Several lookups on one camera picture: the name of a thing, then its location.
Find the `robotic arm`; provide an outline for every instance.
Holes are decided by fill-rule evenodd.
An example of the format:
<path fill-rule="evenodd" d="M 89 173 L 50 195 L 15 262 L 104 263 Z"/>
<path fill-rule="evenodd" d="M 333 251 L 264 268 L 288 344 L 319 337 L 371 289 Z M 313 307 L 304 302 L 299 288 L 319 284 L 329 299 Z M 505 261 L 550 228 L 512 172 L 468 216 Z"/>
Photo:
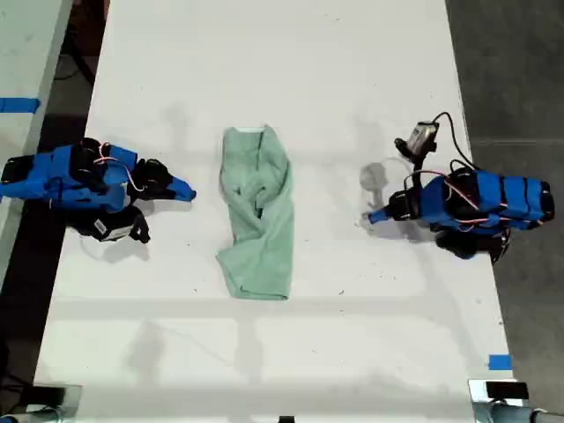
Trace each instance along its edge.
<path fill-rule="evenodd" d="M 465 162 L 452 160 L 451 173 L 422 169 L 425 157 L 436 151 L 437 120 L 449 118 L 455 147 Z M 554 202 L 547 182 L 523 177 L 505 177 L 481 170 L 460 151 L 452 118 L 446 112 L 431 122 L 419 122 L 407 141 L 396 139 L 396 148 L 414 165 L 404 180 L 404 190 L 394 193 L 389 204 L 367 215 L 370 224 L 379 221 L 421 219 L 440 233 L 439 247 L 462 258 L 478 251 L 497 261 L 506 251 L 511 228 L 533 229 L 554 218 Z M 453 164 L 462 167 L 453 169 Z M 435 174 L 425 187 L 421 174 Z M 407 182 L 412 179 L 412 186 Z"/>
<path fill-rule="evenodd" d="M 137 161 L 135 152 L 84 138 L 52 152 L 9 159 L 0 197 L 48 201 L 65 222 L 99 241 L 129 234 L 143 243 L 149 228 L 138 200 L 192 201 L 196 192 L 158 160 Z"/>

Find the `green towel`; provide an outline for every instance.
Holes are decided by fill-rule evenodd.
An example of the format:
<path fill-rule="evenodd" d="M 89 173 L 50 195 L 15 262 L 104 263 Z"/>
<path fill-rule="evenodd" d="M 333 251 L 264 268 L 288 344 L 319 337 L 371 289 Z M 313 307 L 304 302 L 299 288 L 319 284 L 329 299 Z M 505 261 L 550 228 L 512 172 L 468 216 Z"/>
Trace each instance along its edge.
<path fill-rule="evenodd" d="M 233 297 L 287 300 L 292 281 L 292 169 L 274 130 L 226 131 L 221 185 L 234 245 L 218 254 Z"/>

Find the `dark floor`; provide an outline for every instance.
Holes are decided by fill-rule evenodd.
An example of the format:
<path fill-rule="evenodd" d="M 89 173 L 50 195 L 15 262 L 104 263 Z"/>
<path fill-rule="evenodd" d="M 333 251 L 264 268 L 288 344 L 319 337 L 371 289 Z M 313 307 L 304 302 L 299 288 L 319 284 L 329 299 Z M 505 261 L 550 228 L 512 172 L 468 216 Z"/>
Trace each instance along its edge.
<path fill-rule="evenodd" d="M 447 4 L 476 162 L 552 186 L 557 219 L 516 234 L 494 272 L 516 377 L 564 412 L 564 1 Z"/>

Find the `white table surface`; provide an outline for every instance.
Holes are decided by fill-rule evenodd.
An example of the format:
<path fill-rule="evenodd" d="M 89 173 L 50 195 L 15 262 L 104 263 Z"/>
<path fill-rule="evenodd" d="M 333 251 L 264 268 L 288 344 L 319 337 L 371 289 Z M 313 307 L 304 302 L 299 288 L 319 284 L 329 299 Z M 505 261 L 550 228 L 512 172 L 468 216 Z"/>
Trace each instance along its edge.
<path fill-rule="evenodd" d="M 38 98 L 29 113 L 0 113 L 0 166 L 37 150 L 43 116 L 63 43 L 72 0 L 0 1 L 0 97 Z M 23 202 L 0 204 L 0 288 L 18 232 Z"/>
<path fill-rule="evenodd" d="M 198 197 L 146 204 L 146 246 L 67 232 L 36 382 L 83 385 L 81 421 L 472 421 L 467 380 L 511 377 L 487 368 L 508 351 L 489 258 L 358 225 L 361 169 L 387 198 L 394 138 L 442 110 L 468 151 L 442 0 L 112 2 L 87 136 Z M 287 302 L 230 298 L 215 259 L 223 131 L 265 123 L 293 163 Z M 446 126 L 438 144 L 444 170 Z"/>

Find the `red wire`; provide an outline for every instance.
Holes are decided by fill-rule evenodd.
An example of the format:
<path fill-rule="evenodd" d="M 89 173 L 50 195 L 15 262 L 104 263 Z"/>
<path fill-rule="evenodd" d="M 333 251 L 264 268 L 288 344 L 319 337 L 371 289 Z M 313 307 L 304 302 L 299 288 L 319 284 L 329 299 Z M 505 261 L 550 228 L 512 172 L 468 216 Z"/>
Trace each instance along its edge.
<path fill-rule="evenodd" d="M 100 158 L 99 158 L 99 159 L 96 159 L 96 160 L 94 161 L 94 164 L 95 164 L 95 165 L 98 165 L 98 164 L 100 164 L 100 163 L 105 163 L 105 162 L 107 162 L 107 161 L 115 161 L 115 162 L 119 163 L 120 165 L 122 165 L 122 166 L 125 168 L 125 171 L 127 172 L 127 177 L 129 178 L 129 180 L 130 180 L 130 182 L 131 182 L 131 186 L 135 189 L 135 191 L 137 191 L 137 192 L 143 192 L 143 190 L 142 190 L 142 189 L 139 189 L 139 188 L 137 187 L 137 185 L 135 185 L 135 183 L 133 182 L 133 177 L 131 176 L 131 172 L 130 172 L 130 170 L 128 169 L 128 167 L 125 166 L 125 163 L 123 163 L 123 162 L 120 161 L 119 159 L 116 159 L 115 157 L 104 156 L 104 153 L 102 152 L 102 149 L 103 149 L 106 145 L 109 145 L 109 143 L 100 144 L 100 147 L 98 147 L 98 150 L 99 150 L 99 152 L 100 152 Z"/>
<path fill-rule="evenodd" d="M 467 224 L 475 224 L 475 223 L 484 223 L 487 222 L 489 219 L 483 218 L 483 219 L 470 219 L 470 220 L 460 220 L 460 219 L 455 219 L 455 221 L 457 221 L 458 223 L 467 223 Z M 513 220 L 511 218 L 501 218 L 501 220 Z"/>
<path fill-rule="evenodd" d="M 474 210 L 479 210 L 479 207 L 476 203 L 474 203 L 472 200 L 470 200 L 470 198 L 468 198 L 460 189 L 458 189 L 452 183 L 447 181 L 447 179 L 449 178 L 449 176 L 447 174 L 444 174 L 442 172 L 436 172 L 434 170 L 421 169 L 421 170 L 416 170 L 412 174 L 407 175 L 404 179 L 404 182 L 406 182 L 409 178 L 412 178 L 415 174 L 438 174 L 440 176 L 444 176 L 444 178 L 445 178 L 444 183 L 451 190 L 455 191 L 461 198 L 463 198 L 469 205 L 471 205 Z"/>

